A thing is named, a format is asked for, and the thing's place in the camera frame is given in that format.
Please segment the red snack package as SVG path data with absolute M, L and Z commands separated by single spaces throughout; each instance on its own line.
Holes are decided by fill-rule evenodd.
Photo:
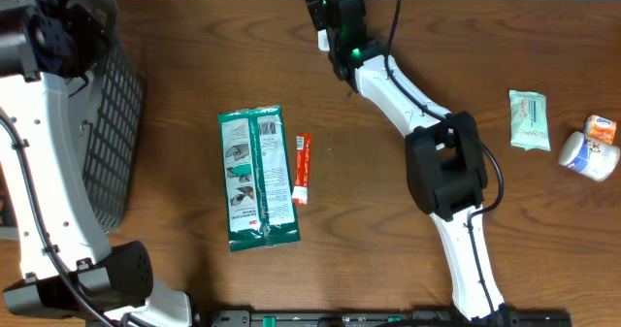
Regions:
M 291 196 L 296 205 L 306 205 L 309 200 L 311 146 L 310 134 L 296 136 L 296 179 Z

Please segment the green white wipes pack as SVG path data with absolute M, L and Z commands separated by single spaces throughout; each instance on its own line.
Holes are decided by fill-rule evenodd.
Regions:
M 511 145 L 550 151 L 546 97 L 532 91 L 511 90 L 509 104 Z

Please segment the orange Kleenex tissue pack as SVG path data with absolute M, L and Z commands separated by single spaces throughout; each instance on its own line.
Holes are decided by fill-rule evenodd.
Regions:
M 612 145 L 616 129 L 617 123 L 615 121 L 592 114 L 586 120 L 584 134 L 590 138 Z

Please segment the white round tub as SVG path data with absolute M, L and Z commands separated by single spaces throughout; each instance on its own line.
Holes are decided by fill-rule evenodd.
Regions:
M 620 159 L 620 148 L 573 132 L 563 145 L 559 164 L 595 181 L 607 179 Z

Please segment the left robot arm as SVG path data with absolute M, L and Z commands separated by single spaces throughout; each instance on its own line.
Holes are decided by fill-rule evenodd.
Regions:
M 1 186 L 20 246 L 7 310 L 89 326 L 191 326 L 146 247 L 112 245 L 144 111 L 115 0 L 1 0 Z

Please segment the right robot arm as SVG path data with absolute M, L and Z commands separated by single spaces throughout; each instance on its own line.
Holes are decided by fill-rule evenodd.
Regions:
M 463 326 L 509 326 L 482 229 L 485 169 L 495 160 L 474 118 L 427 97 L 400 70 L 391 46 L 367 31 L 364 0 L 305 0 L 340 81 L 373 102 L 402 134 L 406 176 L 416 206 L 440 234 L 452 281 L 452 303 Z

